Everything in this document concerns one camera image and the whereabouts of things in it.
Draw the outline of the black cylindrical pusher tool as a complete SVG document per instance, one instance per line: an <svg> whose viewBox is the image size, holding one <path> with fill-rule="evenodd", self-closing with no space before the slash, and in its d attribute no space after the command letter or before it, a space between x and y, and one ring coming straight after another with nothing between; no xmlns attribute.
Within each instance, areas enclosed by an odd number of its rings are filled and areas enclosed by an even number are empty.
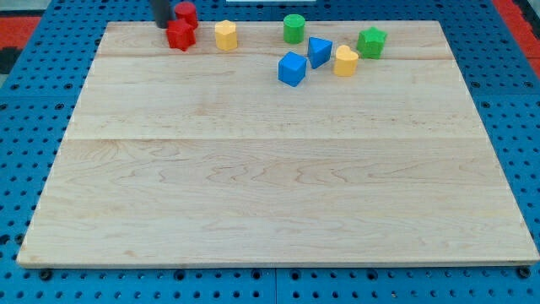
<svg viewBox="0 0 540 304"><path fill-rule="evenodd" d="M150 0L154 22L158 28L167 29L171 19L169 0Z"/></svg>

